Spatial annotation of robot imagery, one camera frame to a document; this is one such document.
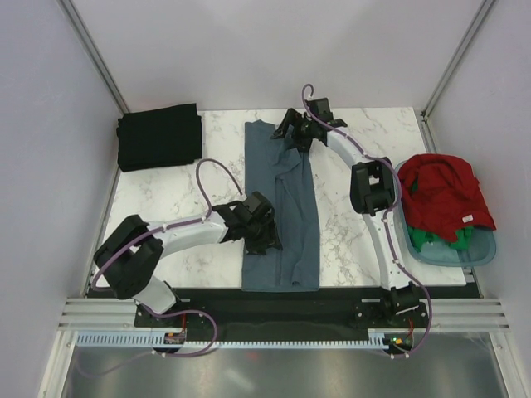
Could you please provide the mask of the blue-grey t-shirt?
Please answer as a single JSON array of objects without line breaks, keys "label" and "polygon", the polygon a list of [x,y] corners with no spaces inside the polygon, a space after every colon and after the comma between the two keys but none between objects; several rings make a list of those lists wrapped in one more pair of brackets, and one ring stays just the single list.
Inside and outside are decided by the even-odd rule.
[{"label": "blue-grey t-shirt", "polygon": [[260,192],[275,210],[282,248],[245,255],[241,287],[254,292],[306,292],[319,289],[320,228],[313,173],[307,153],[289,136],[273,139],[275,126],[245,123],[245,189]]}]

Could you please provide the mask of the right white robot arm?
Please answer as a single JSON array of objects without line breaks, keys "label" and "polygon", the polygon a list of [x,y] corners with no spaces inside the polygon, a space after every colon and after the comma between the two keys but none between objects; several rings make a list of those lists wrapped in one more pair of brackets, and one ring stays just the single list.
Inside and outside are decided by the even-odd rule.
[{"label": "right white robot arm", "polygon": [[388,158],[373,156],[356,142],[348,125],[333,116],[328,99],[305,99],[303,104],[304,113],[286,110],[271,137],[290,137],[291,146],[302,153],[320,141],[350,168],[349,200],[369,230],[378,260],[383,289],[380,316],[387,325],[399,326],[419,309],[420,299],[415,290],[418,282],[405,268],[396,232],[394,210],[402,199],[397,173]]}]

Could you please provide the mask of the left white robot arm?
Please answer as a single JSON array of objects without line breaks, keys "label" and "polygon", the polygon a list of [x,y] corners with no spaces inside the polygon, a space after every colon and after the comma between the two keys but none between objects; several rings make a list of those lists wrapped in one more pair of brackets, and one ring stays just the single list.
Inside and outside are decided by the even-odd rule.
[{"label": "left white robot arm", "polygon": [[194,247],[237,240],[244,242],[249,255],[282,248],[275,209],[259,192],[211,206],[205,215],[173,221],[128,216],[96,250],[92,288],[103,278],[117,299],[133,299],[162,325],[173,326],[182,317],[182,306],[169,284],[154,275],[160,260]]}]

